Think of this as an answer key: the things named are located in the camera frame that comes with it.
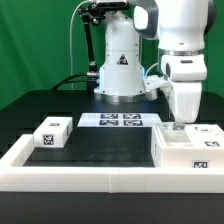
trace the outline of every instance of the green screen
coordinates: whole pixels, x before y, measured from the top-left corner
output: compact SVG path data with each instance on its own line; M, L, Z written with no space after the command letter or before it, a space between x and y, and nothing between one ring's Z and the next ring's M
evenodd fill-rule
M70 75L69 26L77 0L0 0L0 108L30 90L51 89ZM216 0L217 20L206 37L208 78L204 90L224 97L224 1ZM91 27L95 59L104 62L104 25ZM143 40L142 65L157 61L157 41ZM73 27L73 73L88 70L81 18ZM78 84L75 89L84 89Z

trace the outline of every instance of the white platform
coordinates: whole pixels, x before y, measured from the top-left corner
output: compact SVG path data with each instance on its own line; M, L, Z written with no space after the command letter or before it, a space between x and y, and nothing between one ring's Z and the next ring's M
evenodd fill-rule
M34 147L23 135L0 160L0 191L224 193L224 169L23 167Z

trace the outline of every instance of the white box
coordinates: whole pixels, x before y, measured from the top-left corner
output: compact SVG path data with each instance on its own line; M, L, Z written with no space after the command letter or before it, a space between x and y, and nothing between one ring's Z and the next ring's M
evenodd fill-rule
M173 123L153 126L151 153L155 167L223 168L224 132L218 125Z
M71 132L71 117L47 117L34 132L34 147L63 148Z

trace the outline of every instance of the black tabletop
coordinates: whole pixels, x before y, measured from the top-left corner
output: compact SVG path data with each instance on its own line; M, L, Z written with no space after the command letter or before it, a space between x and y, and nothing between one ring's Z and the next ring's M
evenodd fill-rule
M224 129L224 99L204 92L197 123ZM164 96L109 103L85 91L32 91L0 111L0 156L48 116L73 117L64 149L35 149L26 166L152 167L151 128L77 128L82 113L158 113L169 121ZM223 194L0 192L0 223L223 223Z

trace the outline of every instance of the sticker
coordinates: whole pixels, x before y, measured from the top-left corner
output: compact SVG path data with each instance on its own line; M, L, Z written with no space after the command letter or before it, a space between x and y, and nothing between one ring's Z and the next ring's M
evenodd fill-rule
M124 54L121 55L120 59L117 62L118 65L128 65L128 61Z
M141 120L125 120L124 126L143 126L143 123Z
M101 119L118 119L118 114L101 114Z
M49 126L58 127L58 126L60 126L60 123L50 123Z
M44 140L44 145L54 145L53 135L44 135L43 140Z
M205 142L208 147L220 147L218 142Z
M103 126L118 126L118 120L100 120L100 124Z
M210 161L193 161L193 168L209 168Z
M141 119L140 114L123 114L124 119Z

